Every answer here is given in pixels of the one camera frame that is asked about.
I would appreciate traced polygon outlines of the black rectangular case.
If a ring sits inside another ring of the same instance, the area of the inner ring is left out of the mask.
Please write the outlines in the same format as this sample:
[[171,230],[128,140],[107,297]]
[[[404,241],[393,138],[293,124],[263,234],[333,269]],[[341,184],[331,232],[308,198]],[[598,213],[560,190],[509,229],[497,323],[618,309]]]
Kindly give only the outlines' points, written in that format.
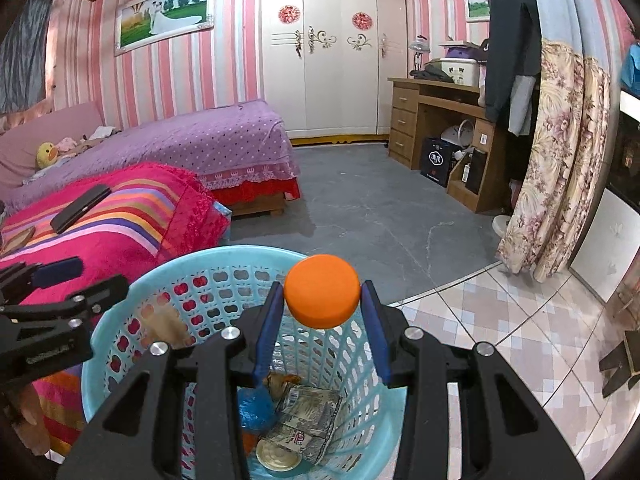
[[50,221],[50,227],[56,234],[62,234],[78,220],[112,194],[112,189],[105,184],[98,184],[73,200]]

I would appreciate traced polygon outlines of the white wardrobe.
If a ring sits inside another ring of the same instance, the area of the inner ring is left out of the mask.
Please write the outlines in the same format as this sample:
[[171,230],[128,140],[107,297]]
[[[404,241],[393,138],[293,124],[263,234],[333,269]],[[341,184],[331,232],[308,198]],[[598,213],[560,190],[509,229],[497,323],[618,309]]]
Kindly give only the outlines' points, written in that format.
[[390,133],[406,0],[262,0],[264,98],[292,139]]

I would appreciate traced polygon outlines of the round metal can lid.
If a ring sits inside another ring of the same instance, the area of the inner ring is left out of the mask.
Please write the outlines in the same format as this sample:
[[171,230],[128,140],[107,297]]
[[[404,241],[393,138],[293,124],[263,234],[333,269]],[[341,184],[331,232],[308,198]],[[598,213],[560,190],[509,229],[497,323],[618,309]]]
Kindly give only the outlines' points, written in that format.
[[255,452],[258,462],[270,471],[288,472],[302,462],[302,458],[297,453],[267,439],[257,443]]

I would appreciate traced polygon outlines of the blue wrapper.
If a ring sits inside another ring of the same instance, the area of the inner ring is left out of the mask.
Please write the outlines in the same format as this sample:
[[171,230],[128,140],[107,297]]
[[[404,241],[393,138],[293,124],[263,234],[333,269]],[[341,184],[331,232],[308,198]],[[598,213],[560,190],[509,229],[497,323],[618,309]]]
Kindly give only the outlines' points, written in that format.
[[264,385],[239,388],[238,411],[241,428],[251,434],[265,434],[278,420],[276,406]]

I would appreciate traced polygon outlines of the framed wedding picture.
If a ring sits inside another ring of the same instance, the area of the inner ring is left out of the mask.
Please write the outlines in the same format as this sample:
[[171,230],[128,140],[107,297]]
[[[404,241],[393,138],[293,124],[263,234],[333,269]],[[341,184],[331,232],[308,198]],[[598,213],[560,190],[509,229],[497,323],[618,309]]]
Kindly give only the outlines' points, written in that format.
[[215,0],[131,0],[116,11],[115,55],[211,29]]

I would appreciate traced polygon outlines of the orange round cap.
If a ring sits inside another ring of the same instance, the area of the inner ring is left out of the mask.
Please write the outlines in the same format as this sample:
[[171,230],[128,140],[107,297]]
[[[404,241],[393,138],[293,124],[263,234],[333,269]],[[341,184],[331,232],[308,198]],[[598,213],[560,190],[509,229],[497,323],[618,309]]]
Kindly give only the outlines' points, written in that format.
[[360,300],[356,270],[334,255],[300,260],[286,274],[284,299],[293,318],[314,330],[339,326],[354,314]]

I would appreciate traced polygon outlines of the grey window curtain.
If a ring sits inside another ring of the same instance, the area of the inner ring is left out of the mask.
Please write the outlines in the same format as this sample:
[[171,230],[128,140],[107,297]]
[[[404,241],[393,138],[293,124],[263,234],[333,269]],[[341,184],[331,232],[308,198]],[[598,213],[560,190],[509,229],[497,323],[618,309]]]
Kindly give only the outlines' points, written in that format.
[[53,0],[27,0],[1,43],[1,114],[46,96],[47,34]]

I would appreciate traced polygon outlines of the brown paper bag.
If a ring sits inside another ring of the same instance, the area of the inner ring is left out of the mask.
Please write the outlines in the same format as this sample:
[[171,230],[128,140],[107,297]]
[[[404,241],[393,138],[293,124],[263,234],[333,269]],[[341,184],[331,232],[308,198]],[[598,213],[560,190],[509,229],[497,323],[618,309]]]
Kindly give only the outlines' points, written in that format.
[[166,342],[173,349],[189,345],[189,330],[178,311],[170,304],[158,307],[143,320],[143,326],[153,342]]

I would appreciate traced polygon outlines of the pink striped blanket bed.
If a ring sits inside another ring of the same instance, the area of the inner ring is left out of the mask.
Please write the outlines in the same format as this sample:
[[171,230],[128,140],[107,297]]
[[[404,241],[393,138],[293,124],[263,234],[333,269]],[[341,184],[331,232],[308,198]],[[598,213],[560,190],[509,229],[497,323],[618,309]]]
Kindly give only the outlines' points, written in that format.
[[[73,200],[98,184],[111,190],[101,203],[58,234],[50,222]],[[26,304],[50,304],[115,274],[130,282],[172,259],[218,246],[230,220],[215,206],[212,191],[192,171],[144,162],[99,177],[72,182],[2,223],[3,238],[32,229],[25,247],[1,259],[2,266],[81,258],[84,273],[73,281],[37,289]]]

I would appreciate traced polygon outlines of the black shopping bag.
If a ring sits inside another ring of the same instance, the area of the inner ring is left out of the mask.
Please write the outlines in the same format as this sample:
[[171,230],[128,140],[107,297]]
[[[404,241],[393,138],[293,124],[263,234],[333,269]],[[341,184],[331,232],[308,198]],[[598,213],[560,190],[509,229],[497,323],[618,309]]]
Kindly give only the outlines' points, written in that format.
[[441,138],[425,138],[420,156],[420,174],[446,188],[451,170],[456,166],[454,154],[462,147]]

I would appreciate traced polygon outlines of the wooden desk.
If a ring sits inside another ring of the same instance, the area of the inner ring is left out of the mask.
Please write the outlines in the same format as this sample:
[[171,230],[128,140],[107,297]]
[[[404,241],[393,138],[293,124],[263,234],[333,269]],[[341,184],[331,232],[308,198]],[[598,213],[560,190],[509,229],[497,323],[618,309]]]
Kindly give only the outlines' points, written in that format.
[[454,154],[447,193],[480,214],[497,212],[509,194],[506,133],[478,105],[480,88],[452,82],[394,78],[388,156],[420,171],[425,138],[441,138],[462,147]]

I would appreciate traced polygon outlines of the printed snack bag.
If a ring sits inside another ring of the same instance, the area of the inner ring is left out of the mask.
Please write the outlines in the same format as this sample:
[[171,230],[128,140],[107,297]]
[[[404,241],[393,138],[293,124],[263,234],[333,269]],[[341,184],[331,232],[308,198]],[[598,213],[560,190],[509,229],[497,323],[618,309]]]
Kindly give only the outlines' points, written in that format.
[[277,408],[277,422],[265,440],[318,464],[334,435],[343,398],[336,390],[289,385]]

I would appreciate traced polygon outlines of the orange peel half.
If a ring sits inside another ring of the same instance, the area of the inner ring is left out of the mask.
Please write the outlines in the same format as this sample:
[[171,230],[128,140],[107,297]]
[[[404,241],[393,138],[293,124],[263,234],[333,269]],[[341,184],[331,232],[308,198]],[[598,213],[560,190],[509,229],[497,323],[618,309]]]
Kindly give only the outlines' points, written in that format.
[[268,389],[273,402],[277,402],[282,399],[282,396],[285,395],[288,388],[294,385],[300,385],[302,378],[295,374],[283,374],[275,370],[270,370],[262,383]]

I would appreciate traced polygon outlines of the yellow duck plush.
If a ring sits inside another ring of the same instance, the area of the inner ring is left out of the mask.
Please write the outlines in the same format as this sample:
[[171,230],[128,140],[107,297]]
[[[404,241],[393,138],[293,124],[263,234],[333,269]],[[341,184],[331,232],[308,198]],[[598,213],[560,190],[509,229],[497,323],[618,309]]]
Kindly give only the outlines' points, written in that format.
[[58,148],[51,142],[39,145],[36,153],[36,163],[39,169],[46,169],[58,160]]

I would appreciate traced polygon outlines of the dark hanging coat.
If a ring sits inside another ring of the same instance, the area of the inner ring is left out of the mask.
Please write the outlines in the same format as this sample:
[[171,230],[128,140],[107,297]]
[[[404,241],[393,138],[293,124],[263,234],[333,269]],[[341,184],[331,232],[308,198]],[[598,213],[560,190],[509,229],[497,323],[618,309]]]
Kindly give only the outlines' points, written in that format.
[[541,72],[537,0],[490,0],[486,117],[514,136],[528,136]]

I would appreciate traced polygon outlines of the white storage box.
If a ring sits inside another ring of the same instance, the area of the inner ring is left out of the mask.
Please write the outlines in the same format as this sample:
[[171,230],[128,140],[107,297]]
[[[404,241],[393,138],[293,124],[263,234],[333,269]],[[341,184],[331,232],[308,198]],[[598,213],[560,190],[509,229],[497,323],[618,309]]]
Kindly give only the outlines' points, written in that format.
[[458,86],[480,85],[480,63],[472,58],[441,58],[440,69]]

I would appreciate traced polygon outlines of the pink pillow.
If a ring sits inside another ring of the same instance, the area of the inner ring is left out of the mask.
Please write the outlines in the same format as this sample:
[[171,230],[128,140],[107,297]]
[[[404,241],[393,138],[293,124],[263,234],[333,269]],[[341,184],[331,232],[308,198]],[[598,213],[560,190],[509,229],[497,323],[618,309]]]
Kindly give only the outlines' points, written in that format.
[[103,125],[95,102],[87,102],[45,114],[2,133],[0,140],[1,184],[17,188],[37,170],[36,155],[41,144],[71,138],[80,141]]

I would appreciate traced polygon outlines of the small desk lamp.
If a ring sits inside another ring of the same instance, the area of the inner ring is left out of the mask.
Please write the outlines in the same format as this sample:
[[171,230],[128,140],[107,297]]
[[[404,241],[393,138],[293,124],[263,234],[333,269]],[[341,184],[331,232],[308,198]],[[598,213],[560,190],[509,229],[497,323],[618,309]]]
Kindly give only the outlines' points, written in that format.
[[420,72],[423,70],[423,57],[424,55],[431,53],[430,40],[423,35],[418,35],[408,44],[408,49],[413,54],[413,68],[414,72]]

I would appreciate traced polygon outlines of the floral curtain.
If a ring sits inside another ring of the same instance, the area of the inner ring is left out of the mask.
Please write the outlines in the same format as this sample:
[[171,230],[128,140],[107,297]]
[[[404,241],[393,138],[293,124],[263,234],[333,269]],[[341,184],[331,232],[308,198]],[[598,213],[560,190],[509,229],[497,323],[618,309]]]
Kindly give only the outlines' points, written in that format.
[[611,77],[596,58],[544,40],[532,152],[498,245],[512,273],[542,283],[566,267],[592,205],[611,118]]

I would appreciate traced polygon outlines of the light blue plastic basket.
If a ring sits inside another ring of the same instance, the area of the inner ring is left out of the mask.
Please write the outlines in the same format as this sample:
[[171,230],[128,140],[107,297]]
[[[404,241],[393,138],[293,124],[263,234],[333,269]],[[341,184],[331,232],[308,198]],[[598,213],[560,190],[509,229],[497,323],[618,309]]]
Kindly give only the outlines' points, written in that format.
[[[81,401],[92,418],[151,341],[143,326],[169,310],[187,344],[200,344],[262,304],[274,282],[302,260],[298,252],[256,245],[217,247],[159,266],[131,284],[127,298],[101,316],[93,358],[81,370]],[[304,384],[337,391],[343,401],[331,443],[317,465],[301,462],[289,479],[387,479],[395,463],[405,391],[383,386],[360,314],[330,330],[312,330],[285,313],[271,367]]]

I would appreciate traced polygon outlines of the purple dotted bed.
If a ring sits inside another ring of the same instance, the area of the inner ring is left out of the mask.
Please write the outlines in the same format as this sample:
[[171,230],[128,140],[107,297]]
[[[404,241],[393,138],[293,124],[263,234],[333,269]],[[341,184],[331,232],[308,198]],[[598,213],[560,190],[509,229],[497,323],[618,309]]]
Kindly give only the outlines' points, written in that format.
[[276,181],[277,193],[299,196],[299,166],[281,116],[264,100],[236,103],[147,122],[112,134],[27,184],[9,184],[9,151],[1,151],[1,199],[17,212],[64,185],[114,170],[158,162],[194,172],[212,191]]

